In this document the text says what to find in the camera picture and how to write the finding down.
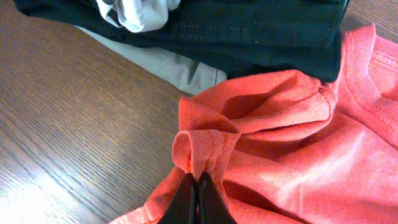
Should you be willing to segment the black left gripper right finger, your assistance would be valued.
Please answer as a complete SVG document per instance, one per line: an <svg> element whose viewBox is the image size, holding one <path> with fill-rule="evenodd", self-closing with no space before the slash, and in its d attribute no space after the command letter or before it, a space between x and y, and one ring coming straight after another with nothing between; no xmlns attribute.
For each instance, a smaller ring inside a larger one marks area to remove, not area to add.
<svg viewBox="0 0 398 224"><path fill-rule="evenodd" d="M202 173L198 184L199 224L237 224L226 208L216 185L207 172Z"/></svg>

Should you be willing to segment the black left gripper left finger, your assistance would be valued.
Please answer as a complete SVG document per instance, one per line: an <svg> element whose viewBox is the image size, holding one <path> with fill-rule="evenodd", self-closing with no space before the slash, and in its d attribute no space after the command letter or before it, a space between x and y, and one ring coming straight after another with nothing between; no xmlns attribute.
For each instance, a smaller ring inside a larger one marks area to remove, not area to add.
<svg viewBox="0 0 398 224"><path fill-rule="evenodd" d="M158 224L194 224L196 214L195 189L195 179L192 174L185 174L168 209Z"/></svg>

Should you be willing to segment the orange soccer t-shirt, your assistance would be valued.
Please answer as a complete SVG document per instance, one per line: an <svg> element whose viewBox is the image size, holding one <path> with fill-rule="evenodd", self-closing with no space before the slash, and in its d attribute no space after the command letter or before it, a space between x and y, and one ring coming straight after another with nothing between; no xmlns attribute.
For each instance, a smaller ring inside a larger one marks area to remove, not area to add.
<svg viewBox="0 0 398 224"><path fill-rule="evenodd" d="M174 168L117 223L157 223L207 172L238 223L397 222L397 44L343 34L333 83L298 70L221 82L179 102Z"/></svg>

